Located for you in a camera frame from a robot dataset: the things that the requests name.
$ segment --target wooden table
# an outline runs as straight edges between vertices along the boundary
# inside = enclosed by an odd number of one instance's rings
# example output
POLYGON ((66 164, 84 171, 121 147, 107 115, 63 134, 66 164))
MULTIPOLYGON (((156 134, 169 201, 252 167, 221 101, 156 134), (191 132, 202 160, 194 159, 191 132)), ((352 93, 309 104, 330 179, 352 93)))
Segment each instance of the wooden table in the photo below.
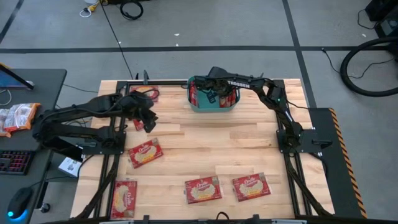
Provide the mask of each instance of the wooden table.
MULTIPOLYGON (((99 95, 114 93, 116 83, 102 81, 99 95)), ((288 99, 306 106, 300 80, 286 79, 285 85, 288 99)), ((275 135, 275 112, 266 108, 253 91, 241 90, 241 100, 232 111, 212 114, 194 113, 186 90, 180 86, 160 86, 159 91, 159 102, 152 108, 159 117, 157 126, 147 134, 135 131, 133 123, 127 122, 125 153, 119 163, 118 178, 138 181, 136 219, 142 220, 144 215, 150 215, 151 220, 214 219, 220 211, 232 219, 253 214, 260 218, 294 217, 284 158, 275 135), (127 150, 153 138, 158 138, 164 156, 133 169, 127 161, 127 150), (238 202, 232 179, 259 172, 265 173, 272 194, 238 202), (220 179, 223 198, 187 205, 184 182, 212 175, 220 179)), ((307 110, 290 110, 304 128, 312 126, 307 110)), ((109 119, 93 118, 91 126, 107 125, 109 119)), ((308 154, 302 154, 301 159, 308 188, 333 213, 322 163, 308 154)), ((94 156, 82 167, 71 217, 78 215, 96 192, 102 162, 103 156, 94 156)), ((105 192, 101 215, 105 215, 107 199, 105 192)), ((304 214, 301 193, 298 201, 304 214)))

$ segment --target black metal frame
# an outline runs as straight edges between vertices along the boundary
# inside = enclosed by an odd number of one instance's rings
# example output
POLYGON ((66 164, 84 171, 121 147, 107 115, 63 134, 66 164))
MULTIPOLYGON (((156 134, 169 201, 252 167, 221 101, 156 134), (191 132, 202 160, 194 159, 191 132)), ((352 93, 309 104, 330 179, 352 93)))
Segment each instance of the black metal frame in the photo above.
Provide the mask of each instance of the black metal frame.
MULTIPOLYGON (((124 88, 124 94, 126 95, 126 94, 128 94, 130 86, 134 86, 134 85, 184 85, 184 84, 186 84, 186 82, 187 82, 186 80, 150 80, 147 75, 144 75, 144 80, 118 81, 117 85, 116 85, 116 93, 120 92, 120 90, 122 90, 124 88)), ((275 82, 279 86, 284 87, 283 80, 275 80, 275 82)), ((277 122, 278 122, 279 131, 283 131, 282 122, 280 120, 277 120, 277 122)), ((112 119, 110 126, 114 126, 114 125, 115 125, 115 120, 112 119)), ((121 127, 124 125, 125 125, 125 119, 121 118, 119 126, 121 127)), ((300 214, 300 209, 299 209, 299 203, 297 200, 295 181, 294 181, 294 178, 292 178, 288 173, 288 168, 289 168, 289 166, 291 166, 289 153, 283 153, 283 157, 285 159, 285 166, 286 166, 287 178, 288 178, 288 182, 289 182, 289 190, 290 190, 290 196, 292 199, 293 211, 294 211, 295 217, 297 217, 297 216, 300 216, 301 214, 300 214)), ((114 161, 116 161, 118 164, 119 164, 119 159, 120 159, 120 155, 114 156, 114 161)), ((297 175, 305 185, 305 178, 304 178, 304 174, 303 174, 302 163, 300 160, 300 154, 295 153, 294 159, 295 159, 295 163, 296 163, 297 175)), ((99 185, 101 185, 103 183, 104 178, 106 177, 107 170, 108 170, 108 164, 109 164, 109 156, 105 155, 102 170, 101 170, 99 185)), ((113 200, 113 190, 114 190, 114 181, 112 181, 110 183, 108 202, 106 205, 107 206, 106 216, 109 216, 111 213, 111 202, 113 200)), ((312 215, 312 209, 311 209, 310 202, 309 202, 308 198, 305 196, 304 192, 302 192, 302 197, 304 200, 305 214, 312 215)), ((98 202, 97 206, 95 207, 95 212, 94 212, 95 218, 99 217, 99 215, 100 215, 101 202, 102 202, 102 200, 100 200, 98 202)), ((178 220, 178 221, 177 220, 157 220, 157 222, 172 222, 172 221, 180 222, 181 220, 178 220)))

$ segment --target gray concrete floor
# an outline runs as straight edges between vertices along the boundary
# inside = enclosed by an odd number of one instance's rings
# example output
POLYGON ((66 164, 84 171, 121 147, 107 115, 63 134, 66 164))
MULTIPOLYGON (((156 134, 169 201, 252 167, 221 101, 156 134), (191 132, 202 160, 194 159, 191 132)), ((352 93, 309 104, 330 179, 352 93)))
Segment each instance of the gray concrete floor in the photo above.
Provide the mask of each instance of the gray concrete floor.
MULTIPOLYGON (((288 0, 301 46, 355 46, 377 37, 356 24, 359 10, 370 0, 288 0)), ((0 30, 18 0, 0 1, 0 30)), ((175 47, 217 45, 293 46, 281 0, 152 0, 143 2, 138 21, 123 19, 115 6, 107 6, 122 47, 175 47)), ((101 8, 90 18, 78 13, 83 0, 25 0, 1 49, 117 47, 101 8)), ((362 14, 363 24, 370 26, 362 14)), ((347 52, 329 52, 336 68, 347 52)), ((231 72, 270 78, 302 78, 294 51, 188 51, 127 52, 133 73, 146 69, 152 79, 205 75, 212 66, 231 72)), ((355 95, 341 82, 322 52, 303 52, 318 107, 337 112, 369 218, 398 220, 395 187, 398 153, 394 137, 398 127, 398 96, 368 98, 355 95)), ((371 62, 390 55, 364 52, 354 58, 349 72, 360 75, 371 62)), ((0 54, 0 62, 13 68, 65 68, 66 84, 97 90, 100 80, 127 79, 120 53, 0 54)), ((371 68, 360 86, 382 90, 398 85, 395 62, 371 68)), ((84 103, 95 94, 63 87, 58 104, 84 103)), ((50 184, 46 202, 52 212, 35 212, 32 223, 69 217, 76 183, 50 184)))

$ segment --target desk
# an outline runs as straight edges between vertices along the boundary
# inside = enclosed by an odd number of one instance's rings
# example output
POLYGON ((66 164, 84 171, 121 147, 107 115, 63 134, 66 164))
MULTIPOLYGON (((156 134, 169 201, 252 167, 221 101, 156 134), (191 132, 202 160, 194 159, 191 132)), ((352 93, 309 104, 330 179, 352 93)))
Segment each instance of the desk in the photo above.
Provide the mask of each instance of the desk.
MULTIPOLYGON (((100 95, 114 93, 117 81, 102 81, 100 95)), ((288 99, 306 106, 299 79, 285 80, 288 99)), ((220 211, 232 219, 293 218, 283 155, 278 150, 275 112, 267 109, 250 90, 241 90, 241 101, 228 113, 194 113, 186 90, 180 86, 159 86, 159 102, 153 111, 159 119, 147 134, 128 125, 125 153, 121 156, 118 178, 138 181, 135 218, 142 220, 212 219, 220 211), (126 151, 152 138, 158 138, 164 156, 138 169, 132 169, 126 151), (259 172, 265 173, 272 195, 239 202, 231 181, 259 172), (186 180, 218 175, 223 198, 187 205, 183 194, 186 180)), ((312 126, 307 110, 291 108, 292 116, 304 128, 312 126)), ((94 118, 93 128, 109 125, 108 118, 94 118)), ((333 213, 323 166, 317 159, 301 155, 305 180, 317 200, 333 213)), ((103 156, 94 156, 80 171, 71 217, 78 215, 98 188, 103 156)), ((105 192, 100 216, 105 215, 108 193, 105 192)), ((298 197, 303 213, 303 200, 298 197)))
MULTIPOLYGON (((20 77, 35 83, 34 90, 11 90, 12 101, 0 108, 10 108, 18 103, 41 103, 37 114, 55 107, 61 92, 67 71, 62 69, 14 69, 20 77)), ((32 137, 31 130, 16 132, 12 138, 0 138, 0 150, 32 150, 39 145, 32 137)), ((45 177, 52 153, 49 150, 39 150, 35 153, 30 169, 25 176, 0 175, 0 223, 29 223, 30 216, 36 206, 41 186, 33 187, 34 193, 28 204, 28 217, 21 222, 10 222, 6 218, 8 203, 12 196, 22 187, 41 181, 45 177)))

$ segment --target orange hazard stripe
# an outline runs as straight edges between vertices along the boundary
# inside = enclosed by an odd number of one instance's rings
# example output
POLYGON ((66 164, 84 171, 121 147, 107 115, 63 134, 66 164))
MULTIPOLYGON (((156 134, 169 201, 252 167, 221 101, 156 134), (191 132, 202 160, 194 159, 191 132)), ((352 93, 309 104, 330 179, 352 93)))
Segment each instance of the orange hazard stripe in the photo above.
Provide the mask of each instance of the orange hazard stripe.
POLYGON ((363 205, 361 194, 359 193, 358 183, 356 182, 356 179, 355 179, 355 176, 354 176, 354 170, 353 170, 353 167, 351 166, 351 161, 350 161, 350 159, 348 157, 347 148, 346 148, 346 145, 344 144, 343 135, 342 135, 340 127, 338 125, 336 112, 333 109, 331 109, 331 108, 329 108, 329 110, 330 110, 330 114, 331 114, 331 117, 333 119, 333 122, 335 124, 336 134, 337 134, 338 140, 340 142, 341 151, 343 153, 344 160, 346 161, 348 174, 351 177, 351 183, 353 185, 355 197, 356 197, 356 199, 358 201, 359 209, 361 211, 362 216, 364 218, 368 218, 368 215, 366 214, 366 211, 365 211, 365 206, 363 205))

